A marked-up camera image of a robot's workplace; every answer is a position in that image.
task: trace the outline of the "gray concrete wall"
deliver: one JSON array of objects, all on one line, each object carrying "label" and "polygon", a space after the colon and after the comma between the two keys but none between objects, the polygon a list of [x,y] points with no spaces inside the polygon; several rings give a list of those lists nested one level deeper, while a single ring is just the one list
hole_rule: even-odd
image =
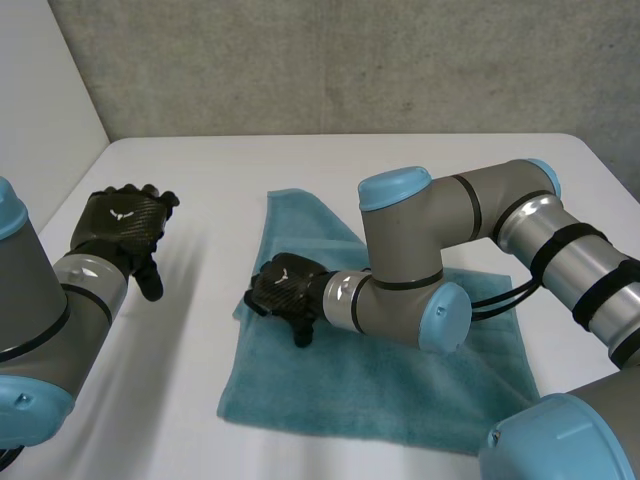
[{"label": "gray concrete wall", "polygon": [[50,0],[112,140],[564,132],[640,198],[639,0]]}]

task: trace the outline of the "robotic arm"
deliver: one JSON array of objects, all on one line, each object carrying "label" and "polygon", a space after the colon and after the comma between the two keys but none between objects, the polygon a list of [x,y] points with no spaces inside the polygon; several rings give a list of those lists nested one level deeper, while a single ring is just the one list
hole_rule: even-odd
[{"label": "robotic arm", "polygon": [[410,167],[368,178],[358,191],[371,271],[328,272],[282,253],[252,279],[247,304],[291,323],[298,346],[311,343],[312,324],[324,317],[336,327],[453,352],[471,321],[487,316],[443,280],[440,251],[490,237],[532,273],[517,290],[520,299],[545,286],[622,371],[545,397],[496,425],[480,453],[483,477],[640,478],[640,268],[564,210],[553,170],[514,160],[432,180]]},{"label": "robotic arm", "polygon": [[0,177],[0,471],[24,446],[55,435],[73,410],[129,277],[148,300],[162,297],[152,254],[178,205],[151,185],[96,192],[52,268]]}]

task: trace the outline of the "black ring band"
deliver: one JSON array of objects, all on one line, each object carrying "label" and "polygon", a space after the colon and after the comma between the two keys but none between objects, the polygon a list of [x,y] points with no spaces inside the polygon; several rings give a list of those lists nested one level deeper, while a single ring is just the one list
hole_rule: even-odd
[{"label": "black ring band", "polygon": [[635,282],[640,282],[640,262],[633,258],[623,260],[584,292],[572,309],[573,319],[589,331],[589,322],[604,302]]},{"label": "black ring band", "polygon": [[551,263],[551,260],[571,242],[582,237],[588,237],[589,235],[595,235],[608,242],[604,233],[588,223],[572,223],[571,225],[556,230],[551,238],[536,252],[533,260],[531,260],[529,270],[531,270],[533,279],[542,284],[542,276],[549,263]]},{"label": "black ring band", "polygon": [[56,320],[44,332],[42,332],[37,337],[24,342],[22,345],[18,345],[17,347],[12,347],[8,350],[0,352],[0,363],[8,362],[9,360],[18,358],[25,353],[29,353],[36,348],[44,345],[46,342],[51,340],[60,330],[62,330],[62,327],[64,327],[69,321],[70,316],[71,310],[69,309],[69,301],[67,301],[67,305],[64,307],[64,311],[62,312],[62,315],[60,315],[60,318],[58,318],[58,320]]},{"label": "black ring band", "polygon": [[383,282],[374,278],[373,283],[376,284],[376,287],[383,290],[414,290],[416,288],[428,287],[429,285],[436,283],[443,276],[444,272],[440,270],[430,277],[423,278],[422,280],[415,280],[413,282]]},{"label": "black ring band", "polygon": [[362,331],[360,322],[358,322],[358,297],[360,296],[360,290],[362,290],[362,287],[364,287],[364,284],[367,283],[370,278],[371,275],[367,275],[362,280],[360,280],[360,283],[356,287],[355,292],[353,292],[353,298],[351,299],[351,321],[353,321],[353,326],[356,327],[356,330],[364,335],[366,334]]},{"label": "black ring band", "polygon": [[498,235],[500,234],[500,229],[504,225],[504,222],[507,221],[507,218],[509,218],[509,216],[513,212],[515,212],[529,200],[541,195],[553,195],[553,193],[549,192],[548,190],[536,190],[535,192],[527,193],[526,195],[520,197],[518,200],[509,205],[507,209],[502,213],[502,215],[500,215],[500,217],[498,218],[495,227],[493,227],[493,233],[491,234],[491,238],[493,239],[493,241],[498,243]]},{"label": "black ring band", "polygon": [[113,315],[111,314],[111,310],[109,310],[109,307],[107,306],[107,304],[104,303],[104,300],[102,300],[99,296],[87,290],[86,288],[78,287],[77,285],[71,285],[69,283],[62,283],[60,285],[62,286],[62,289],[64,291],[77,293],[78,295],[87,297],[89,300],[95,303],[100,308],[100,310],[104,312],[105,316],[107,317],[107,322],[109,322],[109,325],[111,325],[111,322],[113,321]]},{"label": "black ring band", "polygon": [[472,242],[476,238],[478,238],[480,228],[482,227],[482,211],[480,210],[480,201],[478,200],[476,191],[473,189],[473,185],[469,183],[469,180],[464,178],[462,175],[451,175],[451,178],[455,178],[462,184],[464,189],[467,191],[467,194],[469,195],[469,200],[471,201],[471,208],[473,209],[473,230],[468,241]]},{"label": "black ring band", "polygon": [[640,328],[618,345],[618,348],[611,354],[611,361],[616,367],[622,369],[627,360],[638,350],[640,350]]}]

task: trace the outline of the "teal towel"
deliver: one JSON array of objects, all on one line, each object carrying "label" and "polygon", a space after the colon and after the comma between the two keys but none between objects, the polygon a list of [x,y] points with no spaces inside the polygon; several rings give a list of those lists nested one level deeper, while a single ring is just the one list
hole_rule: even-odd
[{"label": "teal towel", "polygon": [[[362,242],[320,200],[269,193],[255,272],[278,252],[330,270],[368,265]],[[508,276],[445,269],[472,300],[511,289]],[[538,400],[514,311],[472,325],[465,344],[439,356],[314,324],[298,349],[291,328],[242,302],[231,377],[218,415],[230,422],[310,435],[380,439],[476,454],[491,426]]]}]

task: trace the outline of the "white wall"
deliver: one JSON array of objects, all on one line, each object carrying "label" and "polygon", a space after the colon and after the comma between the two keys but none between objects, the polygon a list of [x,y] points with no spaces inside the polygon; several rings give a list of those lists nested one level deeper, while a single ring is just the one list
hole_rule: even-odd
[{"label": "white wall", "polygon": [[108,143],[46,0],[0,0],[0,175],[37,231]]}]

